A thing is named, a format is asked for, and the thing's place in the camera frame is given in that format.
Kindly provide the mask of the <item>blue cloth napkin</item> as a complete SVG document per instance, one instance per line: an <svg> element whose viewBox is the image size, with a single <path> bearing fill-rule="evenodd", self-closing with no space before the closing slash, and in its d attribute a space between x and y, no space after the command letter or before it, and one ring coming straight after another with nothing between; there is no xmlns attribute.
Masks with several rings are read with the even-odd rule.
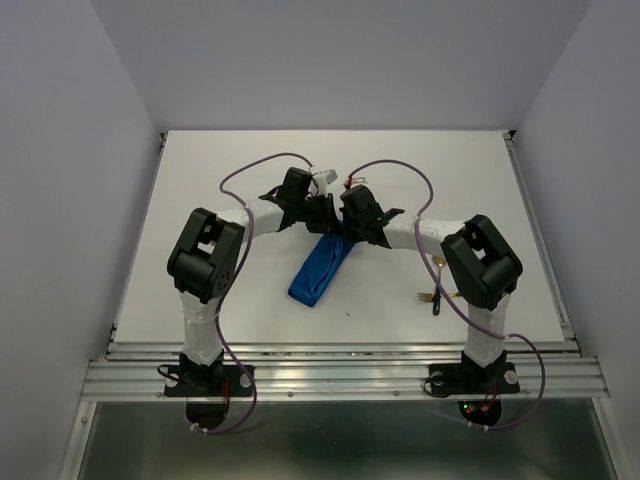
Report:
<svg viewBox="0 0 640 480"><path fill-rule="evenodd" d="M315 307L353 248L354 244L341 235L323 234L294 276L288 296L306 307Z"/></svg>

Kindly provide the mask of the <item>gold spoon green handle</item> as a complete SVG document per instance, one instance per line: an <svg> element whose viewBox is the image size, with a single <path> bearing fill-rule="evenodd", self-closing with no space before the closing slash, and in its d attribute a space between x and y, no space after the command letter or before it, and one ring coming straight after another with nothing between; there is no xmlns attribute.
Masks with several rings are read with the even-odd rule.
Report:
<svg viewBox="0 0 640 480"><path fill-rule="evenodd" d="M443 268L446 266L446 260L443 257L440 257L440 256L433 256L432 259L433 259L434 264L437 267L437 279L438 279L438 282L440 283L441 280L442 280ZM439 283L436 285L435 293L434 293L434 296L433 296L432 313L433 313L434 316L439 316L440 315L440 311L441 311L442 292L441 292L441 289L439 287Z"/></svg>

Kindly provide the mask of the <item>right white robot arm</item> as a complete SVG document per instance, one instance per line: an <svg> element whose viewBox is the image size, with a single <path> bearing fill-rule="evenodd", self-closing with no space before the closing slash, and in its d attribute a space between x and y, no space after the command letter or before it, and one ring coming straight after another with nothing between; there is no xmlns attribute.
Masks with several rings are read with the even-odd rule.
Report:
<svg viewBox="0 0 640 480"><path fill-rule="evenodd" d="M401 209L383 211L364 185L345 191L341 200L348 240L417 251L425 262L437 256L446 260L467 303L467 339L457 366L461 381L482 390L501 380L506 310L523 265L493 222L478 214L464 222L429 220L422 226Z"/></svg>

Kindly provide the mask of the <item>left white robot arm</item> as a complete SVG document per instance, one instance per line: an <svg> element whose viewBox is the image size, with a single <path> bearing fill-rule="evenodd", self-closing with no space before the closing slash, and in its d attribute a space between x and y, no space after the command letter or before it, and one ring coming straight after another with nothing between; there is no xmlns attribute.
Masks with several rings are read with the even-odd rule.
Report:
<svg viewBox="0 0 640 480"><path fill-rule="evenodd" d="M336 179L333 170L291 167L280 186L240 209L192 211L167 264L180 294L185 340L179 367L166 378L205 395L222 387L224 347L216 318L236 277L241 247L298 222L313 233L338 232L340 222L328 191Z"/></svg>

